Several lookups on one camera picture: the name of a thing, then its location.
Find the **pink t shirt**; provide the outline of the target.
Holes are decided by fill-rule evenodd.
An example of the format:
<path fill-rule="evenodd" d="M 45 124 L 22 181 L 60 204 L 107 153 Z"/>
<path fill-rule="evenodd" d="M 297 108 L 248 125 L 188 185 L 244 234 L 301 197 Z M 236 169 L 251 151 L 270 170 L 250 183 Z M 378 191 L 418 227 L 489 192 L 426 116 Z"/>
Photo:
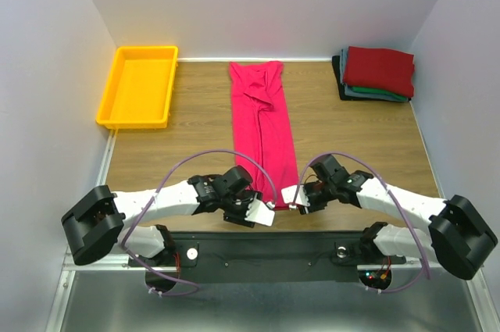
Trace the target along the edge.
<path fill-rule="evenodd" d="M 252 187 L 268 202 L 277 196 L 275 208 L 285 210 L 281 190 L 298 183 L 294 140 L 282 85 L 284 64 L 229 64 L 234 150 L 257 162 L 264 174 L 247 159 L 236 163 L 251 175 Z"/>

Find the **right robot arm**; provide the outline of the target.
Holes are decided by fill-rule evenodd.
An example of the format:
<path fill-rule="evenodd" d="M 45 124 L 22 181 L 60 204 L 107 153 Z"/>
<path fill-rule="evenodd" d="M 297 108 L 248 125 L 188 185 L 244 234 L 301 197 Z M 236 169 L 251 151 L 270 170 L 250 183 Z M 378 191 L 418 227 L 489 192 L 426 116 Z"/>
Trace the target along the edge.
<path fill-rule="evenodd" d="M 471 280 L 498 244 L 473 204 L 463 196 L 433 198 L 387 184 L 368 166 L 348 172 L 334 154 L 309 162 L 316 180 L 282 189 L 283 200 L 298 206 L 302 215 L 339 201 L 361 209 L 399 218 L 403 227 L 375 223 L 359 243 L 360 255 L 369 262 L 382 257 L 405 256 L 441 265 L 462 280 Z"/>

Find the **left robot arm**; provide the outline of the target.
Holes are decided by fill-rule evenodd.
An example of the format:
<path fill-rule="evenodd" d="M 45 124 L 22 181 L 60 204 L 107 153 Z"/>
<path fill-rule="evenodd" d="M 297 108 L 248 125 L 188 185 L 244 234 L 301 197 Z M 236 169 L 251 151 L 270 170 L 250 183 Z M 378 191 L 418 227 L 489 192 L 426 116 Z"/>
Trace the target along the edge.
<path fill-rule="evenodd" d="M 223 175 L 196 175 L 159 191 L 112 192 L 106 185 L 94 187 L 61 219 L 73 262 L 92 264 L 124 243 L 155 264 L 167 264 L 174 246 L 166 240 L 166 229 L 139 224 L 169 216 L 222 210 L 231 223 L 271 226 L 274 212 L 261 193 L 249 189 L 251 182 L 250 174 L 235 166 Z"/>

